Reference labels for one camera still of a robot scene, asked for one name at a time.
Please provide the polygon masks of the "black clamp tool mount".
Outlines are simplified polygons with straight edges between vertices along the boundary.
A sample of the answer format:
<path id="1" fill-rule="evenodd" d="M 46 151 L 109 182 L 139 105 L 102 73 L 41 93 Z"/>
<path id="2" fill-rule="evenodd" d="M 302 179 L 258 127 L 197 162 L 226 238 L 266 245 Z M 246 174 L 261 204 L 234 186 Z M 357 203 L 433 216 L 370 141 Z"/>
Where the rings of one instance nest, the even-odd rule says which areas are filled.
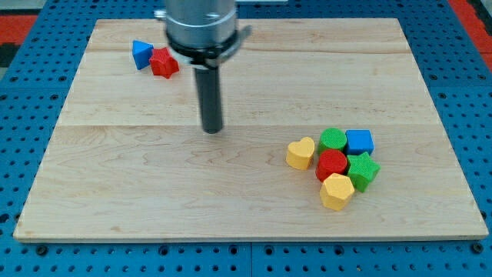
<path id="1" fill-rule="evenodd" d="M 170 35 L 167 35 L 167 39 L 171 55 L 179 63 L 206 70 L 217 68 L 234 56 L 251 33 L 252 26 L 246 25 L 241 30 L 236 30 L 226 41 L 207 48 L 182 45 Z"/>

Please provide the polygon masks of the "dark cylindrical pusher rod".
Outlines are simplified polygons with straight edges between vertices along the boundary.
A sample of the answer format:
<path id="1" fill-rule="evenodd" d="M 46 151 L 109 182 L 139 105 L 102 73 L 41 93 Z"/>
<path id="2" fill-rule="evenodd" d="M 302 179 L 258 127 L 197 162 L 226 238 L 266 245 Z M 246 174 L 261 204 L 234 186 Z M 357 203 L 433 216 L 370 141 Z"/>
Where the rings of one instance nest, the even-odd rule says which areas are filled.
<path id="1" fill-rule="evenodd" d="M 223 129 L 219 68 L 194 69 L 202 129 L 215 134 Z"/>

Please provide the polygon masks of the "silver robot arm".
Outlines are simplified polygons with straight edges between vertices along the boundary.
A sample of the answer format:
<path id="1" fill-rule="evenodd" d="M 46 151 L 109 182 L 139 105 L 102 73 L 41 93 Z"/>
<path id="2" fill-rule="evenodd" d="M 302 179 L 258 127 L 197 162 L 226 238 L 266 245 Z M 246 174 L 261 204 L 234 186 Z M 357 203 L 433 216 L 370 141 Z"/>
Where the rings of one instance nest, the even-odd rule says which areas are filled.
<path id="1" fill-rule="evenodd" d="M 252 27 L 238 27 L 234 0 L 165 0 L 155 17 L 165 23 L 174 59 L 194 69 L 201 127 L 208 134 L 224 127 L 220 67 L 241 48 Z"/>

